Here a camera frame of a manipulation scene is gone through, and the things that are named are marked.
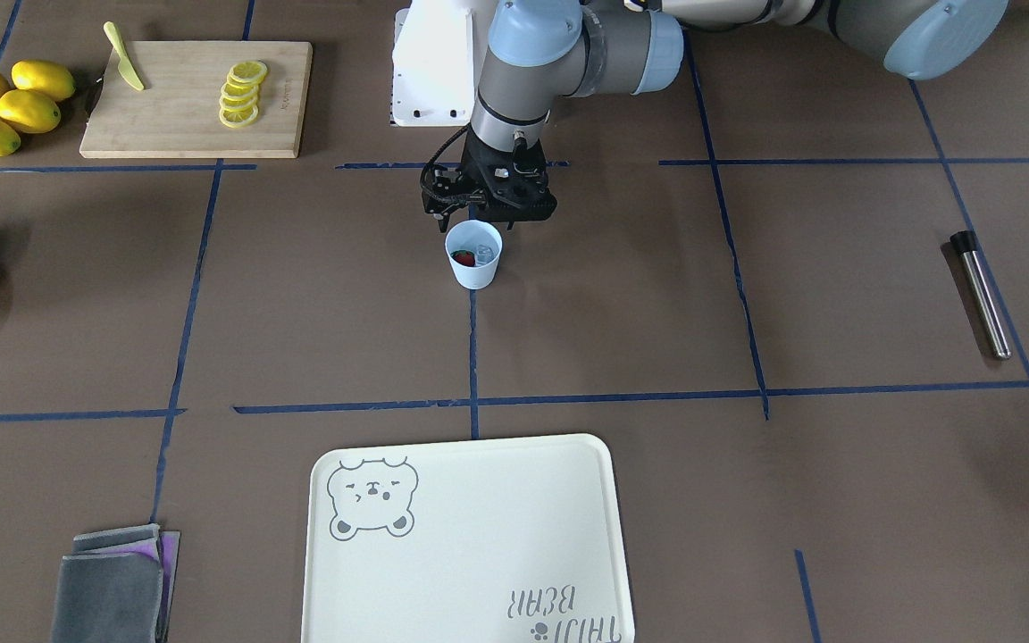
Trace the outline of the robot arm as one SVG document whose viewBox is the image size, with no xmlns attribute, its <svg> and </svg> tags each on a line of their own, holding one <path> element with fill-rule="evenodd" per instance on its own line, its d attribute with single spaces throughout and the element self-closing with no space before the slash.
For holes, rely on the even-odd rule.
<svg viewBox="0 0 1029 643">
<path fill-rule="evenodd" d="M 449 228 L 540 222 L 556 209 L 540 134 L 559 97 L 638 95 L 678 76 L 686 29 L 808 26 L 907 79 L 934 79 L 989 39 L 1005 1 L 413 1 L 397 13 L 393 118 L 456 126 L 460 167 L 426 162 L 423 209 Z"/>
</svg>

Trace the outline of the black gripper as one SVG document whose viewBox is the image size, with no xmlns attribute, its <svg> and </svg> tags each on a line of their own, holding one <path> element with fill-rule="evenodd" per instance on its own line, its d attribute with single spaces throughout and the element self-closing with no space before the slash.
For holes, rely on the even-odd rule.
<svg viewBox="0 0 1029 643">
<path fill-rule="evenodd" d="M 514 150 L 499 151 L 483 143 L 473 128 L 462 127 L 438 147 L 420 172 L 425 214 L 448 233 L 454 212 L 473 207 L 475 219 L 505 223 L 549 219 L 558 200 L 548 187 L 548 162 L 540 142 L 514 134 Z"/>
</svg>

